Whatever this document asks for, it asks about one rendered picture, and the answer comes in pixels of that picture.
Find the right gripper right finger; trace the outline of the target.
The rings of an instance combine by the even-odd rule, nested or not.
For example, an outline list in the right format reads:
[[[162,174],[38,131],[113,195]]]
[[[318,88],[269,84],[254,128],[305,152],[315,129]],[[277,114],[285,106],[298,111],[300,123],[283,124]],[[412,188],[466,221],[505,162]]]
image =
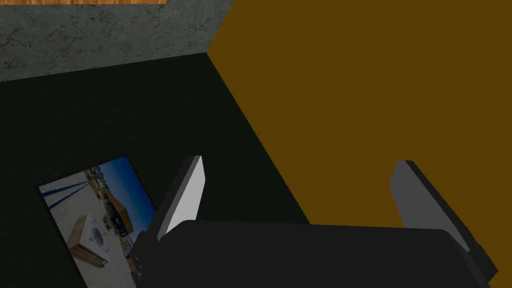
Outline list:
[[[399,160],[389,182],[393,200],[405,228],[448,233],[477,280],[488,285],[498,272],[490,256],[469,228],[412,160]]]

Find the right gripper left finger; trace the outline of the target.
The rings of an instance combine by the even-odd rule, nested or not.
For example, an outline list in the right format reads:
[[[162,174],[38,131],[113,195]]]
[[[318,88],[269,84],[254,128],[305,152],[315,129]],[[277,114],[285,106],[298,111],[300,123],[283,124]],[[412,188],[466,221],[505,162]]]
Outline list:
[[[159,204],[147,232],[160,240],[178,224],[195,220],[206,184],[203,157],[187,156]]]

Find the framed picture on wall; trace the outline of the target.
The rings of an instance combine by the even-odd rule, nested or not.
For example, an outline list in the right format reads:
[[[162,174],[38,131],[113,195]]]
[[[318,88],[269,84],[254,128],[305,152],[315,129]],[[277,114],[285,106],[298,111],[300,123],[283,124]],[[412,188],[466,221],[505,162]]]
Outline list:
[[[126,155],[36,190],[86,288],[137,288],[131,250],[156,210]]]

